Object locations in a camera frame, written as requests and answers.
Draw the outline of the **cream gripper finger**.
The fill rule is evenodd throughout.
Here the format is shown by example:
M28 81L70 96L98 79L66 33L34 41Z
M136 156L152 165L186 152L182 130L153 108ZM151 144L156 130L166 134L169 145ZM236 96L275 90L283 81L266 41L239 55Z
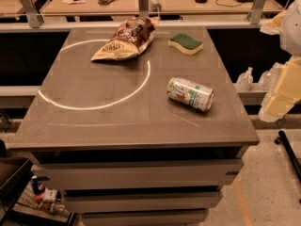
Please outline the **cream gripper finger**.
M282 119L301 100L301 57L292 56L272 68L269 90L261 103L259 118L265 122Z
M282 32L282 24L287 11L283 10L273 19L264 22L260 28L260 31L267 35L280 35Z

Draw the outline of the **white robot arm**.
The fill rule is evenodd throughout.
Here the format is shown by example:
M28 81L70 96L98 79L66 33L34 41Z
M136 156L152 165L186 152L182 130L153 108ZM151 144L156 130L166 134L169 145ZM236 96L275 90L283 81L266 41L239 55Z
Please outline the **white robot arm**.
M282 119L301 100L301 0L261 26L261 32L279 35L280 48L291 58L272 68L269 90L261 103L259 118L274 122Z

